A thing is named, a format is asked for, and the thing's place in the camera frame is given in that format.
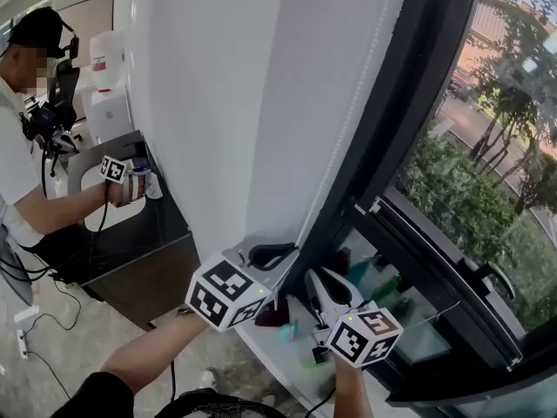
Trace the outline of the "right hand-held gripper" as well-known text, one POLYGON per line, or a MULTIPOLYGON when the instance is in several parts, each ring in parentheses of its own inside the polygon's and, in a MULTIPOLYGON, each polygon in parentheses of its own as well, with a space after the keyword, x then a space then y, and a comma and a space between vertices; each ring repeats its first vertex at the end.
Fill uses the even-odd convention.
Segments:
POLYGON ((384 360, 404 332, 386 308, 345 313, 345 306, 358 307, 364 299, 352 282, 329 269, 308 270, 305 286, 317 317, 337 319, 332 326, 316 326, 312 337, 351 367, 366 367, 384 360))

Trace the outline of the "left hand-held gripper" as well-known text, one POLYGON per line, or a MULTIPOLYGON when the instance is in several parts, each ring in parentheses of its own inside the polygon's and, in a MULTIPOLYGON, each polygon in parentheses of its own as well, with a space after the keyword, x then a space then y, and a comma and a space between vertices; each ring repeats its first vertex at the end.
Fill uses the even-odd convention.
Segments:
POLYGON ((194 272, 186 304, 219 332, 256 318, 299 256, 284 238, 248 236, 194 272))

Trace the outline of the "person's left forearm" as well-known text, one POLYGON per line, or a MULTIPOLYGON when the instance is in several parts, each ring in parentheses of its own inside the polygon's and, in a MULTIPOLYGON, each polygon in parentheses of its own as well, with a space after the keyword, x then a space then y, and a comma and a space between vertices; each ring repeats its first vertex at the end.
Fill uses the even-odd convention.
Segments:
POLYGON ((174 317, 117 349, 101 368, 133 394, 154 382, 208 324, 195 313, 174 317))

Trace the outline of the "person's right forearm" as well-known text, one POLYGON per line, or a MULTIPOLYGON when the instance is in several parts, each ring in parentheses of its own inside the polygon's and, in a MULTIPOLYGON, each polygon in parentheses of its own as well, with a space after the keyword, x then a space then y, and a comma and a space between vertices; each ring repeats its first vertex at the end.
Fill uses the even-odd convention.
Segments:
POLYGON ((363 372, 335 356, 335 404, 333 418, 373 418, 363 372))

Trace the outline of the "dark red object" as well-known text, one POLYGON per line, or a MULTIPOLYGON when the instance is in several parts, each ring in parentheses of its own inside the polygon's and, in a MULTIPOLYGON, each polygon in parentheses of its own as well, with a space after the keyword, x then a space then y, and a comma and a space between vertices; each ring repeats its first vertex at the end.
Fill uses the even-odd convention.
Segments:
POLYGON ((285 297, 278 302, 269 302, 256 317, 254 324, 258 327, 282 327, 290 323, 288 300, 285 297))

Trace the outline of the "white window sill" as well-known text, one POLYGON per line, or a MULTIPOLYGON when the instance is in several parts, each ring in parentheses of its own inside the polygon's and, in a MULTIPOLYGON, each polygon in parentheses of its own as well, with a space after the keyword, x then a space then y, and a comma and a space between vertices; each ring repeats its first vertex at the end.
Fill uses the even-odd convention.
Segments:
POLYGON ((324 405, 319 404, 332 390, 328 382, 334 366, 330 361, 317 365, 312 357, 316 346, 312 330, 317 321, 298 299, 289 296, 287 301, 291 322, 298 325, 293 338, 286 338, 278 327, 259 327, 252 321, 236 327, 236 332, 300 405, 313 409, 316 418, 332 418, 333 398, 327 399, 324 405))

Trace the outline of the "dark counter cabinet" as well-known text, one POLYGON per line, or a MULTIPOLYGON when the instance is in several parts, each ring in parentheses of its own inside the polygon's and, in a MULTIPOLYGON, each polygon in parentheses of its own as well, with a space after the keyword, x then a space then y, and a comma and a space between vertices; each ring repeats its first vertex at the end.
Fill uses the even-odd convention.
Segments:
POLYGON ((145 199, 142 210, 102 231, 72 262, 87 287, 143 330, 179 307, 199 266, 189 226, 159 181, 161 199, 145 199))

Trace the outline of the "white sink basin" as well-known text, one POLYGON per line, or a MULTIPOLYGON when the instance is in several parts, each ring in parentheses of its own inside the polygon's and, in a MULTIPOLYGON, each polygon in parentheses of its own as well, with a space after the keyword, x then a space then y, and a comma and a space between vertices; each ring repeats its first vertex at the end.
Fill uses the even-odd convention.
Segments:
MULTIPOLYGON (((125 139, 123 142, 110 141, 94 146, 70 158, 69 194, 84 191, 104 181, 99 172, 105 155, 125 162, 128 169, 132 166, 139 168, 141 165, 151 165, 143 140, 125 139)), ((146 208, 146 204, 147 198, 141 198, 120 208, 109 204, 102 231, 138 216, 146 208)))

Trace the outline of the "green outdoor shrubs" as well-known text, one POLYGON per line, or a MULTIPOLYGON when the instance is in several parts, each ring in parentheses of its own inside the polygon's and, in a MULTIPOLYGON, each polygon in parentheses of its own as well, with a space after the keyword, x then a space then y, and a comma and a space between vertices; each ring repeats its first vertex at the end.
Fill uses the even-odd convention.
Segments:
POLYGON ((528 158, 513 192, 480 172, 450 132, 435 135, 435 126, 426 123, 396 188, 466 257, 503 271, 515 296, 501 282, 495 288, 526 330, 557 317, 557 247, 530 212, 538 206, 557 213, 557 160, 528 158))

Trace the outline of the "black waist bag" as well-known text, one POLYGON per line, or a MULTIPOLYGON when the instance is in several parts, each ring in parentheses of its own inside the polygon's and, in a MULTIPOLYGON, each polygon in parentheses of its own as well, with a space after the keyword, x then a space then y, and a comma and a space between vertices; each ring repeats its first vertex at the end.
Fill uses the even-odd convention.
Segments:
POLYGON ((155 418, 286 418, 281 412, 260 402, 219 394, 198 388, 181 394, 155 418))

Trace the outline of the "white water dispenser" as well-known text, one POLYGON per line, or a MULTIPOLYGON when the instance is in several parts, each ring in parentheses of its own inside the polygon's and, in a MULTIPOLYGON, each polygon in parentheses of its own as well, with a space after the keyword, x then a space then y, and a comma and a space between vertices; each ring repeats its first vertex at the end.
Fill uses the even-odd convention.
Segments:
POLYGON ((84 114, 95 145, 133 131, 125 88, 108 92, 96 89, 82 94, 84 114))

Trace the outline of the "water dispenser bottle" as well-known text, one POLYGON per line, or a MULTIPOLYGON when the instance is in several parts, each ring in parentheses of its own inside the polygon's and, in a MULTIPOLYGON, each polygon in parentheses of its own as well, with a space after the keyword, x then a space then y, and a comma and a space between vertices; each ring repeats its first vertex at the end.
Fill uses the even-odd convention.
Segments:
POLYGON ((109 92, 117 86, 124 62, 124 34, 108 30, 91 38, 91 71, 98 92, 109 92))

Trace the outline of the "black office chair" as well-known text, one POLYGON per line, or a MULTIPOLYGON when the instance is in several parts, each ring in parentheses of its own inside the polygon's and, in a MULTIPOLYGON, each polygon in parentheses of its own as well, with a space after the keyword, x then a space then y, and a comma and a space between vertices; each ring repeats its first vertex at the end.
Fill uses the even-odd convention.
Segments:
POLYGON ((73 65, 71 59, 57 64, 56 76, 50 81, 48 92, 49 109, 54 113, 51 130, 70 131, 77 121, 73 98, 80 75, 80 68, 73 65))

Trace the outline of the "outdoor trees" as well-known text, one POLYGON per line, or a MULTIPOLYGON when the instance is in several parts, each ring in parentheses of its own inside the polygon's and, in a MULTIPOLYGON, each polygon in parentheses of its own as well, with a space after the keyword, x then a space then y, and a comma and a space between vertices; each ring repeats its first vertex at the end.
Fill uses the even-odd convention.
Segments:
POLYGON ((493 16, 500 33, 472 74, 500 138, 527 144, 505 173, 520 177, 514 210, 557 214, 557 0, 495 0, 493 16))

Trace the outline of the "dark window frame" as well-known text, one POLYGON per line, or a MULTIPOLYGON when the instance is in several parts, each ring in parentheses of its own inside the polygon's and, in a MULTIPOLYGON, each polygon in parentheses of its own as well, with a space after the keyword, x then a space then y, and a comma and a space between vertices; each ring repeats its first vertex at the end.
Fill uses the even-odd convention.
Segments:
POLYGON ((305 274, 324 267, 404 328, 382 361, 365 367, 388 405, 419 418, 557 418, 557 317, 533 330, 519 322, 490 275, 395 186, 434 120, 480 172, 519 192, 505 173, 526 142, 500 138, 502 124, 480 98, 472 69, 500 33, 495 0, 405 0, 386 60, 359 119, 323 211, 288 282, 317 321, 305 274))

